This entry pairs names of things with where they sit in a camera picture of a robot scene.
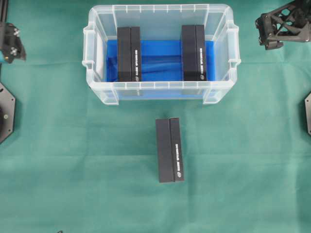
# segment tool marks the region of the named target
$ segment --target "green cloth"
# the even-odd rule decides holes
[[[81,65],[91,7],[181,2],[10,0],[27,61],[1,72],[17,107],[15,131],[0,145],[0,231],[310,233],[311,43],[265,51],[255,28],[287,2],[212,1],[232,7],[242,59],[218,104],[106,106]],[[155,119],[166,117],[180,118],[183,183],[158,182]]]

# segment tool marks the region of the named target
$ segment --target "black rectangular box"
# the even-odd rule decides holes
[[[206,81],[206,50],[204,25],[195,26],[198,81]]]
[[[183,80],[197,81],[197,56],[195,25],[183,25],[181,29]]]
[[[179,119],[157,119],[155,124],[160,183],[183,181]]]
[[[117,30],[118,81],[131,82],[131,30],[129,27],[120,27]]]
[[[131,27],[132,81],[141,82],[140,29]]]

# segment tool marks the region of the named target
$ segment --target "blue cloth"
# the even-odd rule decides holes
[[[214,42],[206,41],[207,78],[215,80]],[[118,80],[118,44],[107,43],[107,81]],[[182,81],[182,62],[179,40],[142,40],[141,72],[144,82]]]

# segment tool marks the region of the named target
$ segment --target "black 3d-printed part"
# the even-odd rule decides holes
[[[262,14],[255,22],[259,44],[266,50],[278,49],[282,41],[311,40],[311,1],[295,0],[274,11]]]

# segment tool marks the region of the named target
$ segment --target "clear plastic bin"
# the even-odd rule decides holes
[[[184,24],[204,24],[205,40],[214,42],[214,81],[107,82],[107,42],[117,39],[117,27],[139,26],[141,40],[179,40]],[[99,5],[90,10],[83,33],[86,81],[104,104],[168,99],[202,99],[203,104],[213,104],[237,81],[239,27],[227,5]]]

